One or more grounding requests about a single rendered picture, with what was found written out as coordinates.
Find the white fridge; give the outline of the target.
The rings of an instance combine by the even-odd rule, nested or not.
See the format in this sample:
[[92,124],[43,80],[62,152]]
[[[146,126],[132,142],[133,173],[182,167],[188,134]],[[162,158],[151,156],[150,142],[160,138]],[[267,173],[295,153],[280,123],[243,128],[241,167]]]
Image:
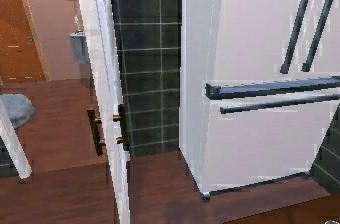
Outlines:
[[324,0],[183,0],[179,148],[203,199],[308,173],[340,104],[340,0],[309,72]]

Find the orange wooden room door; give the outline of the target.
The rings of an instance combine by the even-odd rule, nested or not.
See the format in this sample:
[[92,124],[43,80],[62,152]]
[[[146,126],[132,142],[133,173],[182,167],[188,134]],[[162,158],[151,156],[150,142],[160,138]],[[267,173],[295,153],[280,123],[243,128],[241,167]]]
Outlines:
[[4,84],[46,80],[27,0],[0,0],[0,79]]

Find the white room door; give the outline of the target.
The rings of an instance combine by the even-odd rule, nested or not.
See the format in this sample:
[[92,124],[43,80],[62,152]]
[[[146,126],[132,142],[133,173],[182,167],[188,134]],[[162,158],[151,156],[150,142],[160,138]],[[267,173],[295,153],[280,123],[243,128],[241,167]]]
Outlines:
[[113,121],[123,104],[111,0],[79,0],[84,33],[96,90],[99,116],[114,190],[118,224],[131,224],[128,190],[130,153],[116,138],[120,125]]

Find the grey wall cabinet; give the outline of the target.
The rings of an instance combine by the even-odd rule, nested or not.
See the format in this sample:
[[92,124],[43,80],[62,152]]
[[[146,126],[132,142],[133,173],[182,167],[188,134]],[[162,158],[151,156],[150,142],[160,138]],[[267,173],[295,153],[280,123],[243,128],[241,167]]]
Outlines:
[[70,44],[73,53],[73,59],[81,64],[90,62],[86,36],[83,32],[75,32],[70,34]]

